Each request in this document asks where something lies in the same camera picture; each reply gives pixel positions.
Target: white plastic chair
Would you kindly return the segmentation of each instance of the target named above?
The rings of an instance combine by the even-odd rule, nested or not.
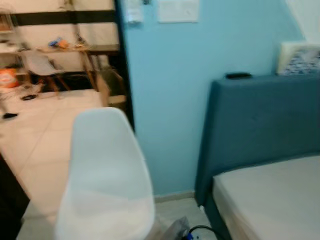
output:
[[[55,239],[144,240],[154,219],[145,158],[123,112],[106,107],[78,115]]]
[[[63,69],[54,68],[46,55],[43,55],[37,51],[25,51],[24,59],[28,70],[41,77],[39,82],[47,79],[49,85],[55,91],[57,96],[59,94],[59,89],[55,84],[55,81],[52,79],[52,76],[57,76],[57,79],[62,83],[65,89],[70,91],[70,88],[60,76],[60,74],[64,72]]]

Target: floor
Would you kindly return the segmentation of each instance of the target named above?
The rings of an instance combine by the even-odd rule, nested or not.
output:
[[[94,90],[53,93],[6,104],[15,119],[0,121],[0,151],[31,201],[18,240],[53,240],[53,228],[68,175],[70,139],[77,114],[101,107]],[[191,226],[209,225],[192,198],[156,204],[157,222],[165,231],[173,221],[187,216]],[[201,232],[202,240],[214,239]]]

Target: mattress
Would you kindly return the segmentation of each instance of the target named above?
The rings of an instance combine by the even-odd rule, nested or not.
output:
[[[222,173],[212,194],[233,240],[320,239],[320,156]]]

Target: black cable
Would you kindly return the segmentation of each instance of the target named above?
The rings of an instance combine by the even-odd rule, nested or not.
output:
[[[205,226],[205,225],[194,226],[193,228],[190,229],[189,234],[191,234],[196,229],[207,229],[207,230],[213,232],[217,237],[219,237],[219,239],[225,240],[225,238],[223,236],[221,236],[220,233],[213,230],[211,227]]]

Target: headboard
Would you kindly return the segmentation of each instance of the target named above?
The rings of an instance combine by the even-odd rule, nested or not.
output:
[[[205,205],[215,175],[318,153],[318,76],[214,81],[197,169],[197,203]]]

